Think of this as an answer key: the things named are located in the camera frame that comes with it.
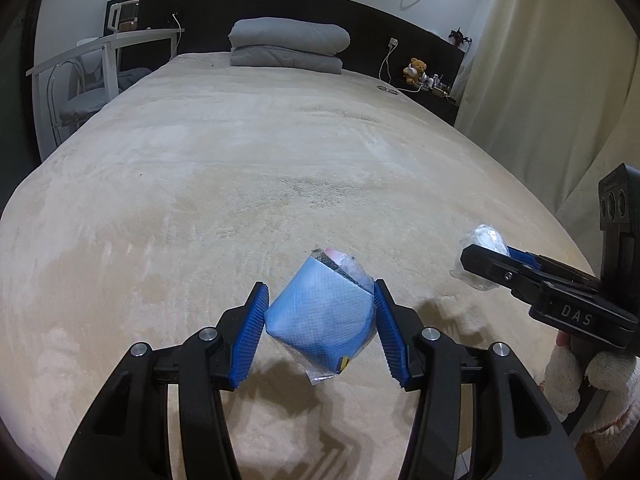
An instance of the charging cable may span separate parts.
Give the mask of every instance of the charging cable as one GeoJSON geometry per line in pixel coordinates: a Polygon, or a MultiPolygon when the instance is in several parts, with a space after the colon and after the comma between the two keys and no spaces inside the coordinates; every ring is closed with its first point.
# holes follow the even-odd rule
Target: charging cable
{"type": "Polygon", "coordinates": [[[422,88],[418,88],[417,90],[405,90],[404,88],[398,88],[395,87],[391,84],[391,73],[389,71],[389,56],[391,56],[391,53],[398,47],[398,40],[396,40],[396,38],[391,38],[389,40],[389,52],[388,54],[386,54],[385,59],[383,60],[382,64],[380,65],[380,70],[378,71],[378,79],[380,79],[380,81],[382,81],[383,83],[388,84],[389,86],[391,86],[391,88],[395,89],[395,90],[399,90],[401,92],[407,92],[409,94],[415,94],[417,92],[419,92],[422,88]],[[385,81],[384,79],[382,79],[382,67],[385,65],[386,63],[386,74],[389,76],[389,81],[385,81]]]}
{"type": "Polygon", "coordinates": [[[175,17],[175,12],[172,14],[172,16],[174,17],[175,23],[178,24],[178,30],[180,30],[180,33],[178,34],[178,41],[175,44],[175,52],[174,52],[174,56],[178,55],[178,45],[180,45],[180,40],[182,39],[182,27],[180,26],[180,22],[178,21],[178,18],[175,17]]]}

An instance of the plastic bag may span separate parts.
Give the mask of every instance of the plastic bag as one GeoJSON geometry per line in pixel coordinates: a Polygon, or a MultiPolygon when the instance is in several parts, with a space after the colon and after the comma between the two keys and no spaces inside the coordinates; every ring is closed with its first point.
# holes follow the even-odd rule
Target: plastic bag
{"type": "Polygon", "coordinates": [[[354,256],[315,250],[265,311],[267,333],[312,384],[341,373],[376,333],[373,279],[354,256]]]}
{"type": "MultiPolygon", "coordinates": [[[[476,227],[473,231],[469,232],[462,240],[460,240],[460,250],[458,254],[462,254],[463,249],[469,247],[469,245],[479,245],[486,249],[491,249],[496,253],[509,256],[509,248],[504,243],[500,233],[496,231],[491,225],[482,224],[476,227]]],[[[490,282],[480,276],[476,276],[471,272],[467,272],[460,262],[460,256],[457,257],[453,269],[449,271],[449,274],[454,278],[462,280],[467,285],[476,288],[477,290],[487,291],[492,288],[497,288],[497,283],[490,282]]]]}

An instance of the beige curtain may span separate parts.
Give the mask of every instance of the beige curtain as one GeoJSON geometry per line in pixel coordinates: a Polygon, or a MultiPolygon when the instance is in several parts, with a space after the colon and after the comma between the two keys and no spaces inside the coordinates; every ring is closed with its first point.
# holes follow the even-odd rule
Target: beige curtain
{"type": "Polygon", "coordinates": [[[597,181],[620,162],[640,166],[637,63],[638,38],[614,0],[492,0],[456,121],[595,269],[597,181]]]}

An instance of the small figurine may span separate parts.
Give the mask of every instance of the small figurine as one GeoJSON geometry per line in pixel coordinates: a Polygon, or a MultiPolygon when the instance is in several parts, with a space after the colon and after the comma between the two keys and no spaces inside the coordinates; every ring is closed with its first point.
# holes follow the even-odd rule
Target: small figurine
{"type": "Polygon", "coordinates": [[[456,47],[460,47],[465,43],[471,44],[471,42],[473,41],[471,38],[467,38],[464,34],[462,34],[462,32],[460,32],[460,27],[458,27],[458,30],[452,30],[451,34],[449,34],[449,37],[453,38],[453,44],[456,47]]]}

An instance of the teddy bear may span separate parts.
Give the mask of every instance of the teddy bear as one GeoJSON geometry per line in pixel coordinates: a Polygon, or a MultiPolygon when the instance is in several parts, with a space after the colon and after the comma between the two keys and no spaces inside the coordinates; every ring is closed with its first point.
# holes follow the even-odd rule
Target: teddy bear
{"type": "Polygon", "coordinates": [[[419,59],[412,57],[409,66],[402,70],[404,78],[409,85],[417,85],[426,79],[424,71],[427,70],[427,64],[419,59]]]}

